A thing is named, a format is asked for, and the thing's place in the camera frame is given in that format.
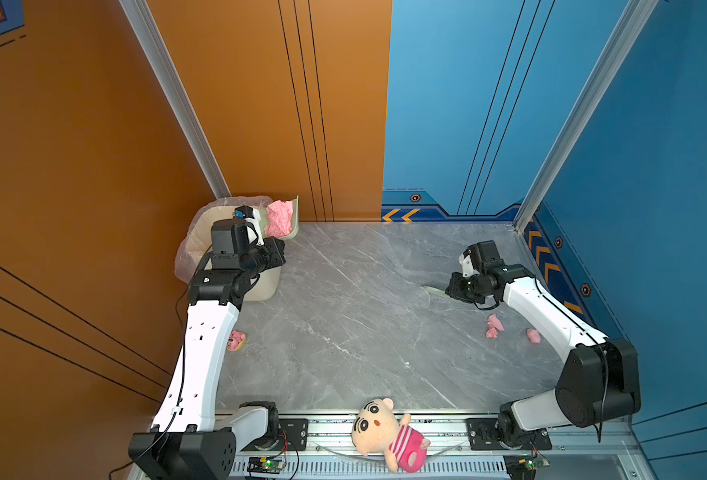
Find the pink paper scrap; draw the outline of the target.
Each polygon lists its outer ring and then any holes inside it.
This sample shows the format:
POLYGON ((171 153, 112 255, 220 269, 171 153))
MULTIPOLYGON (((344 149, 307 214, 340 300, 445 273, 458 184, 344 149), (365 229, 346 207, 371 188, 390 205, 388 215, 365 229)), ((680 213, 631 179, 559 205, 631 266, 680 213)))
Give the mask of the pink paper scrap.
POLYGON ((501 320, 495 314, 489 315, 487 318, 487 338, 497 338, 499 333, 505 331, 501 320))
POLYGON ((294 206, 291 201, 276 200, 267 206, 268 225, 265 236, 285 238, 293 232, 294 206))

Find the green dustpan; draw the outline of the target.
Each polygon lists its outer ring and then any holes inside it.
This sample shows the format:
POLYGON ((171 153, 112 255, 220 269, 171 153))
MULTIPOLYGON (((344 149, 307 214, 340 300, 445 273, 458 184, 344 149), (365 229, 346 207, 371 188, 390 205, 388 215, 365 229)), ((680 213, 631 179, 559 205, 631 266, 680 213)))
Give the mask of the green dustpan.
POLYGON ((267 224, 263 228, 264 237, 274 237, 279 240, 291 240, 298 232, 298 202, 299 197, 293 200, 276 200, 266 208, 267 224))

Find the green hand brush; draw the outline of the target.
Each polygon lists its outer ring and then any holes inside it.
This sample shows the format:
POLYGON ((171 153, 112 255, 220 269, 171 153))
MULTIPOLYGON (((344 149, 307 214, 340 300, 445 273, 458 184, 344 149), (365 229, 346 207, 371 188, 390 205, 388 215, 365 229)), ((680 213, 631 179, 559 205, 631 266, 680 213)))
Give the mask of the green hand brush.
POLYGON ((447 292, 445 292, 445 290, 443 289, 439 289, 433 286, 425 286, 423 288, 425 288, 425 291, 429 292, 429 294, 447 296, 447 292))

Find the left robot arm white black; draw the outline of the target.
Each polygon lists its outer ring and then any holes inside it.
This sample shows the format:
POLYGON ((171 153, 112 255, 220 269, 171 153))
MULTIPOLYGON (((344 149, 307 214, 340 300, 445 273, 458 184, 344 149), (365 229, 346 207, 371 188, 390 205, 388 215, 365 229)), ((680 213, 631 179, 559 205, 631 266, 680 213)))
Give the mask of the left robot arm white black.
POLYGON ((235 457, 253 442, 278 436, 271 401, 246 402, 215 425, 216 392, 227 341, 246 294, 261 274, 283 266, 284 243, 263 237, 255 212, 218 220, 211 248, 189 281, 183 342, 163 402, 145 433, 134 434, 128 456, 149 479, 226 479, 235 457))

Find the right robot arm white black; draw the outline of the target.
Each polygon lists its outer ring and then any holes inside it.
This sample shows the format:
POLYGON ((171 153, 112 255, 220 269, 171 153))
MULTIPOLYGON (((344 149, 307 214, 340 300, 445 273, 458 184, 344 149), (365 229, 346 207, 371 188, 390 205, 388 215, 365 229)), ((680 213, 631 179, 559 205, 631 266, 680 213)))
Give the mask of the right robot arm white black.
POLYGON ((607 420, 641 410, 639 354, 631 342, 611 339, 557 300, 521 264, 503 260, 495 242, 475 243, 459 257, 447 295, 483 308, 487 299, 519 312, 563 362, 555 388, 499 408, 493 441, 529 447, 551 427, 603 428, 607 420))

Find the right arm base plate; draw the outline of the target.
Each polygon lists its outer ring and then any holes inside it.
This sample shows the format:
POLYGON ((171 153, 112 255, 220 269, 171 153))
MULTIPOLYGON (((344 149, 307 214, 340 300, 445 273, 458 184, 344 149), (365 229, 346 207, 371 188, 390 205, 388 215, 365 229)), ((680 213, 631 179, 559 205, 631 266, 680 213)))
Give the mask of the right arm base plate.
POLYGON ((541 429, 531 433, 503 439, 503 430, 493 418, 471 417, 465 420, 467 440, 473 451, 549 451, 553 449, 551 436, 541 429))

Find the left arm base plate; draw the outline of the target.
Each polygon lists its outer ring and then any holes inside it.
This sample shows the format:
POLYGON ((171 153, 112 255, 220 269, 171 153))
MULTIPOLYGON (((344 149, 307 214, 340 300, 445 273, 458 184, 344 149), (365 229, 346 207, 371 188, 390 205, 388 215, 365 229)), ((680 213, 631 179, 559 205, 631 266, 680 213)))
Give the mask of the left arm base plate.
POLYGON ((273 439, 253 441, 243 452, 277 452, 287 445, 290 451, 303 452, 307 448, 309 420, 307 418, 279 418, 278 434, 273 439))

